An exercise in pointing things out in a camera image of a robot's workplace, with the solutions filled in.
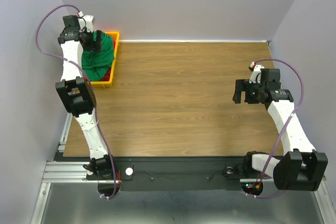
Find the green t shirt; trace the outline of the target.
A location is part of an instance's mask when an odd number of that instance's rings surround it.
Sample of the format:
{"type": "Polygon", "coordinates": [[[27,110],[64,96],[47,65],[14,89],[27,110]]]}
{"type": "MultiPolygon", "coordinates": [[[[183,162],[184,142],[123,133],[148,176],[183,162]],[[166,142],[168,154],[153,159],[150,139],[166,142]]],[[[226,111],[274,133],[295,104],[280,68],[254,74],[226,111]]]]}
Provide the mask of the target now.
{"type": "Polygon", "coordinates": [[[115,59],[113,52],[113,38],[102,33],[101,51],[82,53],[82,69],[90,81],[100,81],[109,68],[112,68],[112,63],[115,59]]]}

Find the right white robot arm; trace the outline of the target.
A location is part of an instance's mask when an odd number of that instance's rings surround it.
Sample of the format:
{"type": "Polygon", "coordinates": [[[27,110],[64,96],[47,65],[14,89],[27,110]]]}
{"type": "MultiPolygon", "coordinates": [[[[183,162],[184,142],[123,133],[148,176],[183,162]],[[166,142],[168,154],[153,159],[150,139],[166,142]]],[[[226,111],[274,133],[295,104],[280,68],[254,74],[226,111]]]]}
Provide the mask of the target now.
{"type": "Polygon", "coordinates": [[[262,65],[251,68],[249,79],[237,79],[233,102],[263,104],[279,133],[277,144],[282,145],[283,157],[274,154],[248,152],[242,163],[244,175],[274,180],[279,190],[316,191],[326,170],[328,158],[317,152],[308,140],[296,115],[296,107],[289,90],[282,89],[280,70],[268,69],[262,65]]]}

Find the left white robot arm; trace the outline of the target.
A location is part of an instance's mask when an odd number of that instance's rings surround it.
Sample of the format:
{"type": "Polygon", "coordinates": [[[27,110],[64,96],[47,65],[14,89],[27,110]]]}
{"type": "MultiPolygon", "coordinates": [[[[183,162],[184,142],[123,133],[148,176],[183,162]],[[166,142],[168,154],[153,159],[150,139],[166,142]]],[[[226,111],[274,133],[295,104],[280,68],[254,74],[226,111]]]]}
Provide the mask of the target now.
{"type": "Polygon", "coordinates": [[[89,148],[90,163],[84,168],[101,179],[116,179],[117,166],[103,136],[97,116],[96,97],[84,70],[84,51],[100,52],[100,30],[94,30],[94,17],[79,12],[64,16],[64,29],[58,37],[63,57],[63,72],[56,91],[68,113],[79,124],[89,148]]]}

